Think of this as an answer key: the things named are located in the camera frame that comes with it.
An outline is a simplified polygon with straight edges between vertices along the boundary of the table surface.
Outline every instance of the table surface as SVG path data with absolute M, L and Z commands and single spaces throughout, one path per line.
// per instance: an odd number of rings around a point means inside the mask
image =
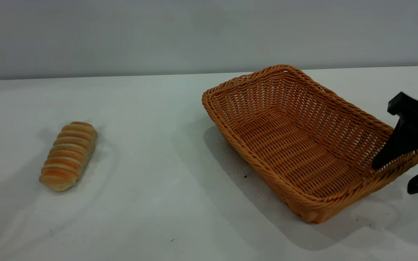
M 418 67 L 305 71 L 382 121 Z M 242 73 L 0 81 L 0 260 L 418 260 L 418 194 L 395 182 L 301 221 L 225 142 L 204 91 Z M 65 124 L 99 133 L 79 184 L 38 182 Z

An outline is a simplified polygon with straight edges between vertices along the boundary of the wicker basket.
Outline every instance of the wicker basket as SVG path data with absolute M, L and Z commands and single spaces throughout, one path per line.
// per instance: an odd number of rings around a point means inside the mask
M 286 65 L 231 79 L 202 103 L 222 135 L 292 211 L 322 223 L 418 163 L 373 170 L 393 128 Z

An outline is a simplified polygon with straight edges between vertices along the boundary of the bread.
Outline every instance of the bread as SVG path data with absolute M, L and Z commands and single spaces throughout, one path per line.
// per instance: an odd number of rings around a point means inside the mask
M 40 182 L 52 191 L 64 191 L 82 177 L 98 134 L 93 126 L 72 122 L 63 127 L 41 169 Z

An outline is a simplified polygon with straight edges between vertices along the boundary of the basket bottom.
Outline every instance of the basket bottom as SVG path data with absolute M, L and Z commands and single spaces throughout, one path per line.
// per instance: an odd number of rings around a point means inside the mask
M 327 197 L 365 179 L 286 115 L 271 113 L 234 131 L 281 179 L 304 194 Z

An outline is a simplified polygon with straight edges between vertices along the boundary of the gray wall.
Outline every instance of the gray wall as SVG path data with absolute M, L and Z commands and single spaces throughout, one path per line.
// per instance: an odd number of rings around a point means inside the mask
M 0 0 L 0 79 L 418 65 L 418 0 Z

